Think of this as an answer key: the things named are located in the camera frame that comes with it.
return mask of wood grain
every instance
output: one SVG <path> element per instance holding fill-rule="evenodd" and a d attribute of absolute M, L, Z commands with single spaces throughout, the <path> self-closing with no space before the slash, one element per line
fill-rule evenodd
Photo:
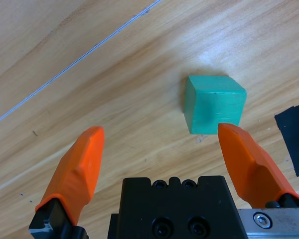
<path fill-rule="evenodd" d="M 151 3 L 0 1 L 0 116 Z M 90 238 L 106 238 L 125 177 L 224 175 L 237 207 L 248 207 L 217 136 L 188 133 L 190 74 L 226 74 L 247 89 L 241 126 L 299 192 L 274 119 L 299 104 L 299 0 L 163 0 L 0 122 L 0 239 L 31 238 L 34 206 L 59 159 L 92 125 L 105 128 L 106 144 L 79 222 Z"/>

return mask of scratch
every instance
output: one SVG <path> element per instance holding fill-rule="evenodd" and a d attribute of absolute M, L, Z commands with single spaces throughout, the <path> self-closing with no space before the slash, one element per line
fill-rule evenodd
<path fill-rule="evenodd" d="M 40 86 L 37 90 L 35 90 L 33 93 L 25 97 L 22 101 L 20 101 L 18 104 L 16 104 L 12 109 L 10 109 L 8 112 L 6 112 L 3 116 L 0 117 L 0 121 L 6 118 L 8 115 L 10 115 L 12 112 L 14 112 L 17 108 L 19 108 L 21 105 L 23 105 L 25 102 L 27 102 L 29 99 L 34 97 L 37 93 L 42 91 L 45 87 L 50 85 L 53 81 L 55 81 L 59 76 L 63 75 L 66 71 L 68 71 L 70 68 L 72 68 L 74 65 L 76 65 L 79 61 L 81 61 L 83 58 L 88 56 L 91 52 L 93 52 L 96 48 L 103 45 L 105 42 L 107 42 L 109 39 L 117 35 L 121 30 L 126 28 L 128 25 L 130 25 L 132 22 L 134 22 L 139 17 L 147 14 L 151 8 L 156 6 L 158 3 L 160 3 L 162 0 L 156 0 L 153 2 L 150 6 L 146 7 L 143 11 L 141 11 L 139 14 L 133 16 L 129 21 L 125 22 L 123 25 L 121 25 L 118 29 L 116 29 L 112 34 L 108 35 L 104 40 L 94 45 L 89 51 L 84 53 L 82 56 L 77 58 L 74 62 L 72 62 L 70 65 L 68 65 L 66 68 L 64 68 L 61 72 L 56 74 L 52 79 L 48 80 L 46 83 L 44 83 L 42 86 Z"/>
<path fill-rule="evenodd" d="M 208 135 L 206 134 L 202 134 L 201 137 L 199 137 L 197 140 L 196 140 L 196 143 L 201 143 L 205 138 L 207 138 Z"/>

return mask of black mount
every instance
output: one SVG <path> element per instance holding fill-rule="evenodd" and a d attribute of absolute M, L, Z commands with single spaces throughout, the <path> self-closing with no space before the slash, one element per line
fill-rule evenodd
<path fill-rule="evenodd" d="M 223 176 L 198 184 L 172 177 L 123 181 L 120 212 L 112 214 L 108 239 L 247 239 Z"/>

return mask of table surface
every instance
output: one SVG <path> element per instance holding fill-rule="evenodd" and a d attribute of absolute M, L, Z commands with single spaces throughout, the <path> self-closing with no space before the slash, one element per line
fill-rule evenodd
<path fill-rule="evenodd" d="M 31 238 L 60 158 L 93 125 L 106 143 L 79 222 L 90 238 L 107 238 L 126 177 L 224 175 L 248 207 L 217 136 L 188 132 L 185 81 L 198 74 L 248 91 L 241 127 L 299 193 L 274 119 L 299 105 L 299 0 L 0 0 L 0 239 Z"/>

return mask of screw head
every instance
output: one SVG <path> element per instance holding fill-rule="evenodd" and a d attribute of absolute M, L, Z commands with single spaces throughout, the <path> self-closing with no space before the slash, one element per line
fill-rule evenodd
<path fill-rule="evenodd" d="M 264 213 L 255 213 L 254 221 L 259 227 L 263 229 L 269 229 L 272 227 L 272 222 L 269 216 L 265 215 Z"/>

